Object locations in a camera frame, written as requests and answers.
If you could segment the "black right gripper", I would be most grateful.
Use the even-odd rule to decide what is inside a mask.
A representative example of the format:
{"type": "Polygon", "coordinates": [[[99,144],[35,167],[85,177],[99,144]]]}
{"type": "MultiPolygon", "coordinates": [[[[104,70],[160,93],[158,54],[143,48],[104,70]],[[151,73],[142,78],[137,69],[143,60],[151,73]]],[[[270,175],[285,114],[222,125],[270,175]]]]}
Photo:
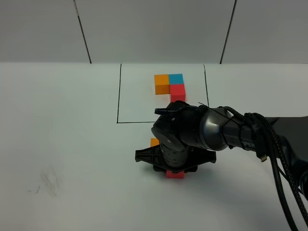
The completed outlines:
{"type": "Polygon", "coordinates": [[[187,173],[196,172],[199,165],[215,163],[216,153],[191,146],[186,146],[182,151],[174,151],[161,143],[143,150],[136,150],[135,161],[151,164],[156,172],[187,173]]]}

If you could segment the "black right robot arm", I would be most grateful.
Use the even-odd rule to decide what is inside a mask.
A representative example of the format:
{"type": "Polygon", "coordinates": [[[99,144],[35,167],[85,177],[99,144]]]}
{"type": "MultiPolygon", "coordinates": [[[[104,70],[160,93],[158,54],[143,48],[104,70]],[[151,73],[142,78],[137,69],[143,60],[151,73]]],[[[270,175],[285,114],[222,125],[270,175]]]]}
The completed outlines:
{"type": "MultiPolygon", "coordinates": [[[[265,130],[255,114],[241,115],[230,107],[192,106],[182,101],[157,108],[152,127],[159,144],[135,152],[135,160],[155,171],[195,172],[201,164],[216,161],[216,152],[239,147],[264,160],[270,155],[265,130]]],[[[284,159],[303,194],[308,193],[307,117],[269,117],[284,159]]]]}

